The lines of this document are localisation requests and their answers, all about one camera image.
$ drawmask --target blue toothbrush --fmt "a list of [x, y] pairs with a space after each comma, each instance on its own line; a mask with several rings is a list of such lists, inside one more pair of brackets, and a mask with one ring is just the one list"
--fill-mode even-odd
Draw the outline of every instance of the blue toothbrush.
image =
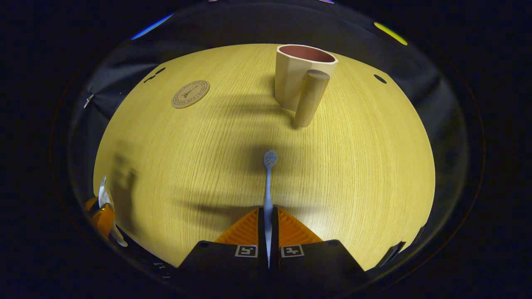
[[277, 153], [274, 150], [267, 151], [264, 154], [264, 165], [266, 166], [266, 197], [264, 198], [264, 232], [266, 234], [266, 251], [268, 252], [268, 269], [270, 268], [271, 252], [271, 214], [273, 204], [271, 203], [271, 169], [277, 162]]

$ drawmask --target black background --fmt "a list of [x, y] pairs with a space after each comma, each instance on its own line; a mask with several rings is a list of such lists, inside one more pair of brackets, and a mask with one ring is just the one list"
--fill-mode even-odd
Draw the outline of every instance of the black background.
[[[57, 102], [87, 55], [110, 51], [125, 38], [123, 28], [140, 31], [171, 13], [173, 5], [60, 0], [2, 8], [7, 240], [1, 246], [7, 263], [0, 289], [6, 297], [171, 295], [122, 260], [104, 263], [98, 249], [79, 237], [56, 200], [48, 146]], [[393, 12], [403, 31], [419, 32], [447, 55], [478, 101], [487, 145], [483, 186], [463, 227], [431, 260], [376, 297], [527, 297], [530, 258], [524, 244], [530, 225], [524, 202], [529, 197], [520, 190], [526, 175], [519, 158], [526, 152], [522, 116], [530, 110], [525, 72], [531, 59], [530, 1], [357, 5], [369, 16]]]

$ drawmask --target mug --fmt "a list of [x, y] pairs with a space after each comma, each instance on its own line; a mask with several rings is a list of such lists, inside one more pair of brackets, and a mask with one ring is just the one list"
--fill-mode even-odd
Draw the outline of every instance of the mug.
[[310, 46], [277, 47], [275, 61], [275, 100], [283, 107], [297, 110], [308, 70], [319, 70], [332, 76], [338, 60], [333, 55]]

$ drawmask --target table surface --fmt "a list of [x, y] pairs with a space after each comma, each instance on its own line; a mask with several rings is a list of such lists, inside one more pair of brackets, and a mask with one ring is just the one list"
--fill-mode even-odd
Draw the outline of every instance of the table surface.
[[[364, 270], [400, 241], [408, 247], [428, 219], [433, 155], [399, 86], [333, 53], [338, 66], [311, 124], [294, 128], [295, 113], [273, 97], [277, 46], [220, 47], [161, 64], [103, 135], [95, 194], [106, 175], [117, 225], [174, 266], [199, 240], [214, 241], [263, 204], [268, 150], [279, 157], [274, 205], [323, 240], [339, 239]], [[205, 97], [172, 107], [175, 93], [195, 80], [210, 83]]]

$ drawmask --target wood grain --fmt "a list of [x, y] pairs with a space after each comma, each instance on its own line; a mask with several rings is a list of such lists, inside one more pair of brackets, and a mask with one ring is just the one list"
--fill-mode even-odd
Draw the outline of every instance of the wood grain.
[[[165, 62], [126, 97], [100, 143], [94, 191], [110, 183], [117, 224], [178, 266], [264, 199], [263, 154], [276, 150], [272, 201], [324, 240], [339, 239], [367, 270], [427, 221], [433, 155], [414, 107], [385, 73], [339, 62], [306, 128], [273, 98], [274, 44], [209, 49]], [[374, 77], [384, 78], [384, 84]], [[174, 109], [182, 86], [199, 102]]]

